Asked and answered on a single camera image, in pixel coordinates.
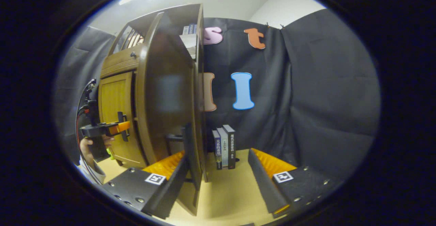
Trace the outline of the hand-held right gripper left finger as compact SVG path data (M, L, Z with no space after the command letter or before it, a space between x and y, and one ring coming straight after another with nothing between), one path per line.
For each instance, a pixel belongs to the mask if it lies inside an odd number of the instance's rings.
M147 168L128 168L103 187L128 206L165 219L170 215L188 169L182 150Z

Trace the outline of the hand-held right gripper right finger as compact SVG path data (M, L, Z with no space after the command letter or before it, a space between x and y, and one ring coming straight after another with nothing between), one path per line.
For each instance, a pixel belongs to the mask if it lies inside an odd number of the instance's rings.
M336 178L307 166L293 166L254 148L249 150L248 162L274 218L299 215L336 188Z

